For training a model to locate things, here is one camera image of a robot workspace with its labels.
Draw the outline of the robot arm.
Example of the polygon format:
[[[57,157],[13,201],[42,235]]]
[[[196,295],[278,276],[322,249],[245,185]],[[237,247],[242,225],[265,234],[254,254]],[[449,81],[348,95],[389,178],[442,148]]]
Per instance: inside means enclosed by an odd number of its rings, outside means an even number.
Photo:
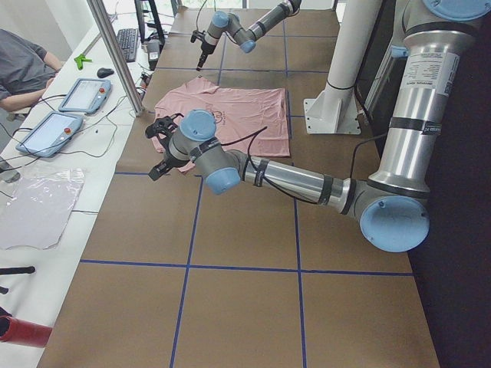
[[[248,54],[256,46],[257,41],[266,35],[277,24],[292,17],[300,10],[301,1],[289,0],[277,4],[259,20],[245,29],[239,16],[224,11],[216,11],[205,31],[194,30],[191,42],[201,42],[201,55],[196,69],[200,71],[209,55],[213,54],[222,35],[228,35],[240,49]]]
[[[218,11],[208,30],[194,31],[201,40],[202,67],[219,37],[227,33],[245,52],[280,21],[293,16],[302,1],[284,1],[244,30],[238,17]],[[325,89],[305,100],[310,133],[340,133],[338,123],[351,98],[358,68],[381,1],[347,1]],[[156,181],[173,168],[194,163],[205,184],[219,195],[244,182],[270,186],[316,205],[330,205],[357,219],[364,237],[389,252],[417,247],[427,237],[430,219],[424,207],[430,189],[425,175],[453,87],[460,56],[476,39],[490,1],[396,1],[391,53],[407,57],[387,139],[377,172],[368,180],[342,180],[286,166],[236,149],[224,151],[216,121],[205,110],[191,110],[155,120],[145,131],[164,148],[163,160],[149,172]]]

